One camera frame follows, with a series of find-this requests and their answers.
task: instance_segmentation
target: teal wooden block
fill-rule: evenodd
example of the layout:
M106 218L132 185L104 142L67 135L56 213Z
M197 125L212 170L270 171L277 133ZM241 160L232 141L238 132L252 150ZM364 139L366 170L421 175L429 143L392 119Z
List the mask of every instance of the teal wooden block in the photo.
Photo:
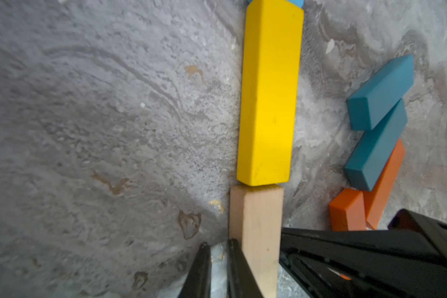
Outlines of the teal wooden block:
M374 129L413 84L412 55L389 61L347 100L351 128Z
M363 134L345 166L354 188L372 191L406 124L406 109L400 99L373 130Z
M303 4L304 4L304 0L287 0L287 1L295 4L299 8L302 8Z

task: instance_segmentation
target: gray concrete floor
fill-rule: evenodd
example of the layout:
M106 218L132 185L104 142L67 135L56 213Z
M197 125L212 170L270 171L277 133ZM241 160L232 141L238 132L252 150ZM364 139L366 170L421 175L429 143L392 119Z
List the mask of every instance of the gray concrete floor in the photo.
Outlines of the gray concrete floor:
M0 0L0 297L225 296L246 0ZM346 98L412 53L402 207L447 220L447 0L306 0L284 226L329 229ZM281 274L279 297L303 292Z

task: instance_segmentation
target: yellow wooden block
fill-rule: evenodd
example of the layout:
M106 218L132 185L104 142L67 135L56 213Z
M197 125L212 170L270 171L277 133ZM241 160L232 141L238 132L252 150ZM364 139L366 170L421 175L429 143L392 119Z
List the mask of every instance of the yellow wooden block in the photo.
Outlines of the yellow wooden block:
M303 10L287 0L247 8L237 179L287 182L297 102Z

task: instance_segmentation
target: orange wooden block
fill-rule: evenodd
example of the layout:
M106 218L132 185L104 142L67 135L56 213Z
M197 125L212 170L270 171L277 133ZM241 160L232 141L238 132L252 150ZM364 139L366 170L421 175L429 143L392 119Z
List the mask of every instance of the orange wooden block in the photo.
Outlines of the orange wooden block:
M363 193L345 188L329 203L329 216L333 231L365 231Z
M396 181L405 154L406 151L399 139L373 190L370 192L363 191L366 222L373 230L376 230L379 220L381 220L382 212L386 208L387 200L391 194L392 186Z

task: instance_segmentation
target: stacked blocks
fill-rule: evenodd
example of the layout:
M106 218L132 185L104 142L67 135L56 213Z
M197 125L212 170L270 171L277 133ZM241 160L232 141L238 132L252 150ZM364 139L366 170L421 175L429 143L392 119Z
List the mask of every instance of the stacked blocks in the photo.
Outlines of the stacked blocks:
M373 230L376 230L379 224L405 154L404 146L401 140L398 140L374 189L371 192L363 191L366 222Z
M290 177L303 14L287 0L247 8L237 179L249 186Z
M373 189L406 123L406 110L401 99L375 129L363 134L345 167L346 176L354 188Z
M369 131L414 84L412 55L389 61L347 100L351 128Z
M413 83L412 55L398 57L347 100L352 129L365 132L345 172L351 185L363 191L365 210L361 214L372 229L377 228L404 158L399 137L408 119L402 96Z
M329 203L329 216L333 231L365 231L363 193L345 188Z
M290 177L303 0L253 0L245 21L237 179L229 237L265 298L276 298L284 189Z

